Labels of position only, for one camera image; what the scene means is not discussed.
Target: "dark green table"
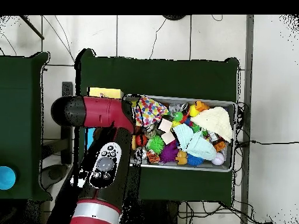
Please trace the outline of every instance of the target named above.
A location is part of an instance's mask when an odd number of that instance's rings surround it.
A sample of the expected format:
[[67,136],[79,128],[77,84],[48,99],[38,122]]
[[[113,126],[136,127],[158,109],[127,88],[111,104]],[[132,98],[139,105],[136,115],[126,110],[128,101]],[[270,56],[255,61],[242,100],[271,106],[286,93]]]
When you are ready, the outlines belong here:
[[0,56],[0,166],[16,172],[16,183],[0,199],[50,200],[39,183],[41,161],[41,70],[47,52],[30,58]]
[[[76,87],[82,95],[87,95],[88,87],[100,87],[155,96],[237,100],[236,58],[224,62],[139,60],[95,57],[87,49],[77,59],[81,73],[76,75]],[[82,158],[84,129],[79,143]],[[230,206],[231,189],[232,172],[141,169],[142,200],[222,201]]]

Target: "orange toy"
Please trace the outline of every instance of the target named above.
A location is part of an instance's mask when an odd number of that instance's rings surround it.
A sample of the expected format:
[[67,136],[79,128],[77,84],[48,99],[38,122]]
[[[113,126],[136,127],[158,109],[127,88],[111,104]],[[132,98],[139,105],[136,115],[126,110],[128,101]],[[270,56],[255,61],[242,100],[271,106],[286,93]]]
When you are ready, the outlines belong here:
[[160,161],[160,157],[151,151],[147,152],[147,158],[150,163],[159,163]]
[[217,152],[223,150],[225,147],[226,147],[226,145],[223,141],[214,145],[214,148],[216,149]]
[[210,109],[210,107],[204,104],[203,102],[201,102],[200,100],[198,100],[197,102],[195,102],[195,109],[197,111],[203,111],[203,110]]
[[187,164],[187,152],[184,152],[184,151],[179,151],[179,153],[176,155],[175,157],[176,159],[176,163],[178,165],[185,165]]

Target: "metal tray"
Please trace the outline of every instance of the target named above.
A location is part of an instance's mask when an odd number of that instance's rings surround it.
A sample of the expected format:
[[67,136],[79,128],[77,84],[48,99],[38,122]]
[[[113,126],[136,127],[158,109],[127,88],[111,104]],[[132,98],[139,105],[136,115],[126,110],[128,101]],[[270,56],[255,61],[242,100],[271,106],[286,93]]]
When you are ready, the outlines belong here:
[[[183,104],[188,102],[189,104],[195,104],[196,101],[200,100],[210,107],[223,107],[227,109],[228,115],[230,117],[230,124],[233,129],[233,136],[230,143],[227,143],[227,153],[226,161],[220,165],[213,165],[210,161],[205,160],[201,165],[191,166],[191,165],[177,165],[175,162],[169,163],[155,163],[149,164],[146,160],[142,161],[141,167],[153,167],[157,169],[179,169],[179,170],[202,170],[202,171],[211,171],[211,172],[229,172],[234,166],[234,150],[235,150],[235,139],[236,139],[236,127],[237,127],[237,104],[231,101],[217,101],[217,100],[203,100],[203,99],[188,99],[188,98],[176,98],[176,97],[164,97],[164,96],[148,96],[149,98],[156,100],[160,103],[176,103]],[[131,154],[131,164],[133,165],[133,153]]]

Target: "green spiky ball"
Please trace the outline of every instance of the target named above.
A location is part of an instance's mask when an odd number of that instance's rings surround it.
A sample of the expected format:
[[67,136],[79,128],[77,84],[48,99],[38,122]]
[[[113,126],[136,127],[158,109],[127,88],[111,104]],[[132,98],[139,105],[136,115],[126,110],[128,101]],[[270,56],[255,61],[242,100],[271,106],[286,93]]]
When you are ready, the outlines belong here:
[[164,148],[164,141],[163,139],[156,135],[147,142],[147,149],[152,149],[157,155],[160,155],[163,148]]

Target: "white toy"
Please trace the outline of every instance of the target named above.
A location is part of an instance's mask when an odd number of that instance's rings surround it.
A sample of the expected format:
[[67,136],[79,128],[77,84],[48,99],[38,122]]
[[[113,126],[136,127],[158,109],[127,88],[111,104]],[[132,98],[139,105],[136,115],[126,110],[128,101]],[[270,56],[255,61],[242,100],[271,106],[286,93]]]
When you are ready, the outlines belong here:
[[224,156],[221,153],[216,153],[216,157],[211,161],[212,164],[220,166],[224,163]]

